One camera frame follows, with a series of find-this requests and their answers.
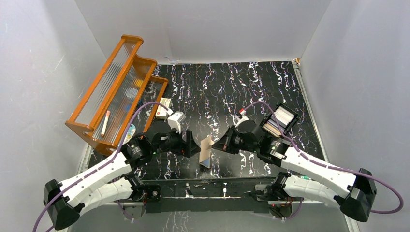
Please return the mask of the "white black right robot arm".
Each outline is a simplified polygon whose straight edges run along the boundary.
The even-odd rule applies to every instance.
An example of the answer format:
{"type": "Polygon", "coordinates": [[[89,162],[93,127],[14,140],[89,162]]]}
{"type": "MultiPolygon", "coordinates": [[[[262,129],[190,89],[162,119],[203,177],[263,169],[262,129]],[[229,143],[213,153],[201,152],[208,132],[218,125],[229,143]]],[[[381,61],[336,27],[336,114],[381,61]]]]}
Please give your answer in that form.
{"type": "Polygon", "coordinates": [[[272,135],[252,120],[231,126],[212,148],[230,154],[252,152],[267,164],[299,174],[281,172],[271,185],[258,184],[246,196],[258,201],[286,198],[320,201],[339,208],[356,221],[368,221],[377,194],[368,170],[360,169],[357,174],[339,171],[336,166],[297,151],[289,141],[272,135]]]}

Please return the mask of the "beige leather card holder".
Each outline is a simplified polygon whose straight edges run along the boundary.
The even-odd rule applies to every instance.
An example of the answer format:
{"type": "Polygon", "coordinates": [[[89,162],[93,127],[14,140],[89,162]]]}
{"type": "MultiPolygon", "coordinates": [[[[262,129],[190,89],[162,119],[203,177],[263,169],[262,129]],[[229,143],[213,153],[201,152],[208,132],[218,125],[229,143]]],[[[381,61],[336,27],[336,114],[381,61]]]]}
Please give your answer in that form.
{"type": "Polygon", "coordinates": [[[199,164],[207,169],[211,165],[211,150],[214,144],[212,136],[208,135],[200,142],[199,164]]]}

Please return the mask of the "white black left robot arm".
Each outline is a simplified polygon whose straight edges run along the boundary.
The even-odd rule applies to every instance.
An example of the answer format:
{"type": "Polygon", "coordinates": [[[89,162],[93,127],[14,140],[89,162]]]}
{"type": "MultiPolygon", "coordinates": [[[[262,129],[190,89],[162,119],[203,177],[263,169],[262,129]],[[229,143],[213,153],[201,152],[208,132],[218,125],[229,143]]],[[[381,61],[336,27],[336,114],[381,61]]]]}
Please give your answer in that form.
{"type": "Polygon", "coordinates": [[[176,129],[135,134],[119,151],[84,172],[46,183],[44,204],[52,228],[58,231],[70,227],[86,212],[114,201],[158,202],[161,188],[145,185],[135,169],[159,153],[189,158],[200,151],[190,130],[186,130],[185,138],[176,129]]]}

